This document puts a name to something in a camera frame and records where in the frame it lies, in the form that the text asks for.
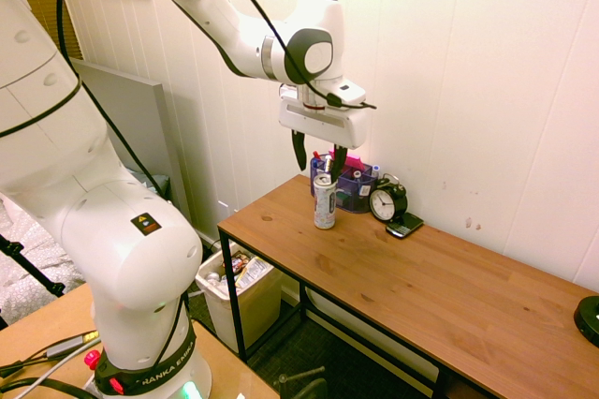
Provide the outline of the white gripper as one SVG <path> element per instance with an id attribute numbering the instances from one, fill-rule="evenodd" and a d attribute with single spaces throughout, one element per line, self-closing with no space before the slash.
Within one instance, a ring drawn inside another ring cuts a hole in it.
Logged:
<path id="1" fill-rule="evenodd" d="M 300 170 L 306 169 L 305 135 L 334 143 L 331 181 L 340 177 L 347 156 L 347 148 L 357 149 L 367 138 L 368 113 L 365 110 L 325 108 L 316 111 L 306 108 L 298 100 L 295 86 L 282 84 L 279 123 L 291 130 L 294 154 Z"/>

